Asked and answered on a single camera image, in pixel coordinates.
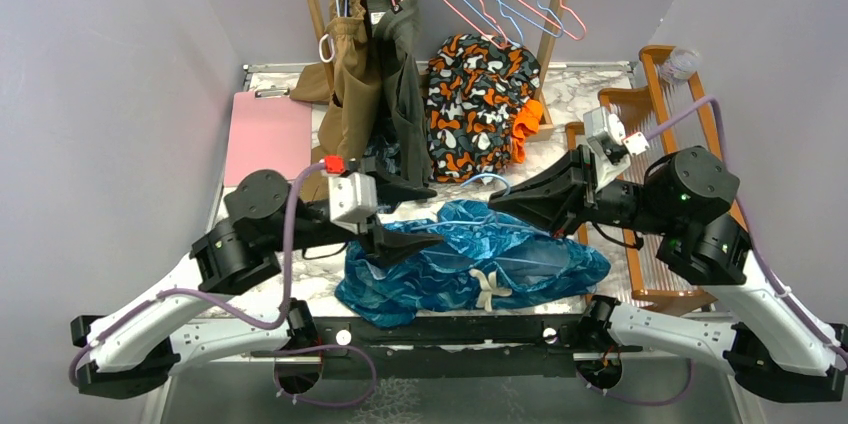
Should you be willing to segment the blue patterned shorts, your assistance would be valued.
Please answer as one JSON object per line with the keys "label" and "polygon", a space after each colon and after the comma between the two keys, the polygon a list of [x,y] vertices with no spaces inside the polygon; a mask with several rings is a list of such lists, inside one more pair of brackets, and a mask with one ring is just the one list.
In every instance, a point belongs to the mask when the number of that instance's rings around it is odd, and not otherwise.
{"label": "blue patterned shorts", "polygon": [[384,329],[406,326],[422,311],[492,312],[582,296],[611,269],[598,250],[551,237],[476,200],[448,201],[432,219],[386,227],[440,241],[387,269],[360,244],[349,246],[334,295]]}

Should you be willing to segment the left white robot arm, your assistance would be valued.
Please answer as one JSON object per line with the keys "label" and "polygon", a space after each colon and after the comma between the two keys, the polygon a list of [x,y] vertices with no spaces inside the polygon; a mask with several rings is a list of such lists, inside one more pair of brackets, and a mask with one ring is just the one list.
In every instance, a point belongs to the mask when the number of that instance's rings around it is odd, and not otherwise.
{"label": "left white robot arm", "polygon": [[379,212],[433,196],[372,158],[329,156],[294,179],[249,174],[225,196],[226,218],[160,281],[111,314],[72,321],[70,383],[83,395],[129,399],[188,368],[250,353],[306,355],[318,375],[325,345],[292,295],[294,253],[356,243],[377,263],[397,264],[440,237],[389,230]]}

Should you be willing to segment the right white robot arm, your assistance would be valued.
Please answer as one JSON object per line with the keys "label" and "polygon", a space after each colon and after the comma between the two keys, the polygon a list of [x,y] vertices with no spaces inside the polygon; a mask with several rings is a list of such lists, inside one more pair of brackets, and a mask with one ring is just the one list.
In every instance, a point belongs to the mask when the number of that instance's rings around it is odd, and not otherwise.
{"label": "right white robot arm", "polygon": [[699,322],[596,295],[577,324],[592,351],[654,348],[711,365],[745,390],[778,403],[838,402],[847,374],[847,329],[815,318],[771,282],[748,232],[731,215],[740,185],[703,147],[663,156],[639,183],[623,179],[622,147],[568,151],[542,173],[493,194],[492,210],[554,237],[586,223],[657,235],[657,259],[715,297],[732,323]]}

